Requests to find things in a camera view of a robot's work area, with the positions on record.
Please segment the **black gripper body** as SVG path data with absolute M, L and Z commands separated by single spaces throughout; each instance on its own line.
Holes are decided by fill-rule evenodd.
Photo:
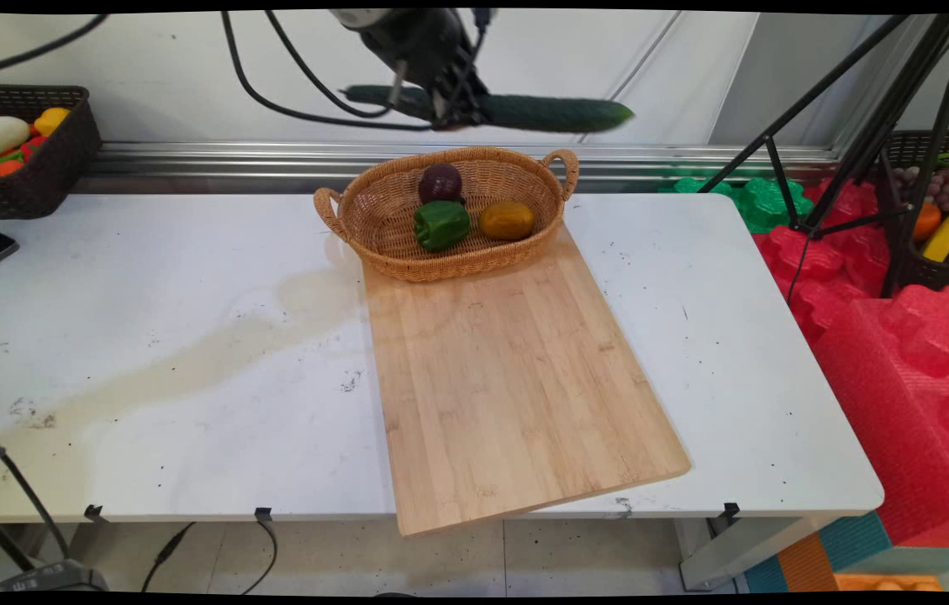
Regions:
M 347 10 L 346 28 L 403 79 L 432 92 L 456 85 L 471 50 L 458 10 Z

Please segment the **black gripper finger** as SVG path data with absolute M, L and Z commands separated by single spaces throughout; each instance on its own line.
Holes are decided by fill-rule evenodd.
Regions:
M 439 86 L 430 94 L 432 129 L 450 133 L 463 128 L 463 85 Z
M 488 88 L 477 73 L 478 50 L 471 50 L 456 84 L 456 127 L 477 127 L 488 122 L 484 99 Z

